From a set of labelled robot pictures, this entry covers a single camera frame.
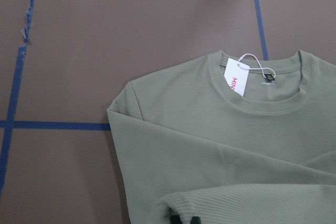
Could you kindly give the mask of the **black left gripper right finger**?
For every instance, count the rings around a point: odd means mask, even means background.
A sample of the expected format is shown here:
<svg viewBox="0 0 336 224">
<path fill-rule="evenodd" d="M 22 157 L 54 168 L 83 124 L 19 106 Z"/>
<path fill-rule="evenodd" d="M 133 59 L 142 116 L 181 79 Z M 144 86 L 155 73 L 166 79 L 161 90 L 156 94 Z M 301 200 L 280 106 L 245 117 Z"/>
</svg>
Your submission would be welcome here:
<svg viewBox="0 0 336 224">
<path fill-rule="evenodd" d="M 193 216 L 191 218 L 191 224 L 201 224 L 201 219 L 199 216 Z"/>
</svg>

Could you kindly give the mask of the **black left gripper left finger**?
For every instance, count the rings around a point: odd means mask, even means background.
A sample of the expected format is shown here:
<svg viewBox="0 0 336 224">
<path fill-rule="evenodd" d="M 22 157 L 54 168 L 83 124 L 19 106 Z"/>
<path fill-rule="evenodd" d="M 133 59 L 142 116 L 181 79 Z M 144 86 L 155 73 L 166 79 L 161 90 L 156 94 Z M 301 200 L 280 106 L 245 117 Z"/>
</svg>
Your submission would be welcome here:
<svg viewBox="0 0 336 224">
<path fill-rule="evenodd" d="M 170 208 L 170 224 L 182 224 L 182 221 L 180 219 L 180 215 L 173 210 L 172 208 Z"/>
</svg>

